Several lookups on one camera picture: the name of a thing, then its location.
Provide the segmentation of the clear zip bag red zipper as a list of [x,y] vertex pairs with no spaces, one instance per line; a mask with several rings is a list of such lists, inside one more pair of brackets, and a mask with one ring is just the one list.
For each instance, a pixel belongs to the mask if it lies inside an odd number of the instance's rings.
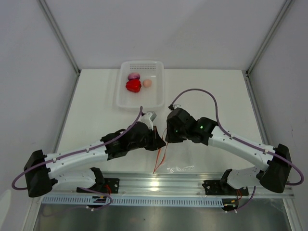
[[158,173],[186,173],[194,169],[193,157],[187,142],[169,143],[166,141],[167,129],[162,139],[166,146],[157,152],[153,174]]

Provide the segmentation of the red bell pepper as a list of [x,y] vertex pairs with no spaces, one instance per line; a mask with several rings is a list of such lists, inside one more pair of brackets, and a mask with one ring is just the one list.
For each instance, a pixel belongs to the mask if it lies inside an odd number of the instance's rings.
[[128,81],[126,83],[126,89],[130,92],[133,92],[133,93],[138,93],[140,92],[141,90],[141,82],[140,80],[137,80],[137,79],[134,79],[134,80],[131,80],[131,81]]

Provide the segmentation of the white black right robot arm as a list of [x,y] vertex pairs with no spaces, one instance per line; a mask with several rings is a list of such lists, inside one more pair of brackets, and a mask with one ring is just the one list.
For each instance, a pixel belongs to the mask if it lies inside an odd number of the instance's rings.
[[177,108],[167,116],[166,141],[180,143],[185,140],[220,148],[254,165],[226,170],[219,185],[223,193],[231,194],[236,189],[258,185],[274,193],[284,191],[291,171],[287,146],[273,147],[229,136],[216,121],[206,117],[196,120],[184,109]]

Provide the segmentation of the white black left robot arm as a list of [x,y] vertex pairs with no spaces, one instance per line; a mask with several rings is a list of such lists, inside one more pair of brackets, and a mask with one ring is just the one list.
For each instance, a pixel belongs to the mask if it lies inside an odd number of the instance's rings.
[[52,173],[89,164],[94,161],[108,161],[125,156],[129,151],[144,148],[156,151],[166,146],[156,127],[150,129],[142,122],[136,122],[130,129],[120,129],[102,137],[98,144],[90,145],[73,154],[44,154],[42,150],[33,152],[24,170],[26,189],[29,197],[39,197],[49,193],[56,184]]

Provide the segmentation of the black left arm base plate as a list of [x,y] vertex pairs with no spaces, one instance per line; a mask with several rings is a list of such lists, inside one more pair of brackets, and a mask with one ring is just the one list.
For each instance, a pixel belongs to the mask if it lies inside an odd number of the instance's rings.
[[[119,185],[120,185],[119,178],[105,178],[105,184],[103,185],[100,192],[104,194],[108,194],[109,196],[111,196],[112,194],[118,194]],[[91,198],[91,202],[93,203],[95,207],[99,207],[101,205],[105,205],[109,203],[110,199],[103,195],[93,196]]]

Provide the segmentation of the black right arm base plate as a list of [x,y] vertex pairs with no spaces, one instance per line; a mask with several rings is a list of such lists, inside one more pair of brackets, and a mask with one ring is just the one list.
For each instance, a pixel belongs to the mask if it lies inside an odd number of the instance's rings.
[[202,187],[205,190],[206,195],[215,196],[248,196],[249,192],[247,188],[235,189],[227,183],[222,183],[220,180],[204,180]]

